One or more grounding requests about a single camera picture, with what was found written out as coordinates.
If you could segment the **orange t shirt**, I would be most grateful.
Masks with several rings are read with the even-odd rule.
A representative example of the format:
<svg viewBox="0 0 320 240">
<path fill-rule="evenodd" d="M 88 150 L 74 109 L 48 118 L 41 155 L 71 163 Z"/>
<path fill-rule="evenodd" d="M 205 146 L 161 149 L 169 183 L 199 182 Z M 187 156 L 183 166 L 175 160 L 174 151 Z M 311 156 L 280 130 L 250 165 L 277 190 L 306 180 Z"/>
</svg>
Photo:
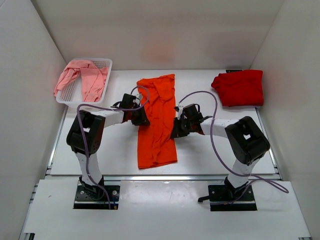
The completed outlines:
<svg viewBox="0 0 320 240">
<path fill-rule="evenodd" d="M 142 104 L 149 126 L 140 126 L 137 137 L 137 165 L 141 169 L 178 162 L 171 132 L 176 117 L 175 75 L 143 78 L 136 85 L 143 96 Z"/>
</svg>

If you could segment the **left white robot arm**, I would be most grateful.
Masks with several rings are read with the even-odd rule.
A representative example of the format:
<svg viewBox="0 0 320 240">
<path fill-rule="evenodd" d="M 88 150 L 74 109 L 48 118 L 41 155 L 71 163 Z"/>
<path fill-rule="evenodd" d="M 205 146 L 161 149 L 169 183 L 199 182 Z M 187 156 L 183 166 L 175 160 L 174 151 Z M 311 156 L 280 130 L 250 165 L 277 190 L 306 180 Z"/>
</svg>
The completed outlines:
<svg viewBox="0 0 320 240">
<path fill-rule="evenodd" d="M 149 126 L 142 95 L 125 93 L 121 101 L 109 108 L 81 104 L 66 137 L 66 143 L 76 155 L 83 191 L 94 201 L 109 198 L 99 169 L 97 151 L 104 129 L 131 122 L 134 126 Z"/>
</svg>

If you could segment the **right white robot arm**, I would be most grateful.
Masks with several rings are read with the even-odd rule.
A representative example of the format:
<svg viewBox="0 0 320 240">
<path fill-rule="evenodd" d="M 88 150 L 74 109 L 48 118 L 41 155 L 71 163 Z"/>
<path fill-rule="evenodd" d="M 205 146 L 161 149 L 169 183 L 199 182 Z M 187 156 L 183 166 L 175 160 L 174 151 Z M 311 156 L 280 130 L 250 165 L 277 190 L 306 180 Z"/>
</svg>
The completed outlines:
<svg viewBox="0 0 320 240">
<path fill-rule="evenodd" d="M 204 117 L 200 106 L 195 103 L 174 109 L 177 117 L 173 120 L 172 139 L 186 137 L 190 133 L 228 139 L 235 162 L 224 180 L 224 195 L 229 200 L 236 200 L 249 184 L 253 168 L 270 149 L 263 132 L 249 116 L 236 120 Z"/>
</svg>

